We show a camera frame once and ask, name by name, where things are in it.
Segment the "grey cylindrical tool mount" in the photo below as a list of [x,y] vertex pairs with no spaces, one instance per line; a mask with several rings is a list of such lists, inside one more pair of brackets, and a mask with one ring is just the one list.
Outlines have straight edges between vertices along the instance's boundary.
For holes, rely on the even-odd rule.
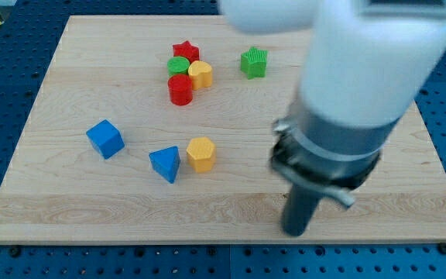
[[345,124],[297,93],[287,115],[273,123],[279,139],[271,156],[272,168],[292,184],[292,205],[314,206],[330,198],[351,207],[355,203],[351,191],[374,169],[397,122]]

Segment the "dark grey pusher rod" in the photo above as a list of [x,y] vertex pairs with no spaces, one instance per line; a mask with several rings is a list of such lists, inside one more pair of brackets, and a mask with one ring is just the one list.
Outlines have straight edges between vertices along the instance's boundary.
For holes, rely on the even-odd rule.
[[281,216],[282,230],[290,236],[301,236],[312,219],[321,198],[293,184]]

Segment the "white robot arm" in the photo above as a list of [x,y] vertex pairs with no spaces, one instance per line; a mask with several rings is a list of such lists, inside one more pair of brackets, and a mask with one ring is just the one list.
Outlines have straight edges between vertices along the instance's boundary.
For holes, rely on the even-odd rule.
[[270,163],[291,184],[282,229],[304,233],[322,198],[345,207],[446,51],[446,1],[219,2],[247,34],[310,28],[288,113],[273,123]]

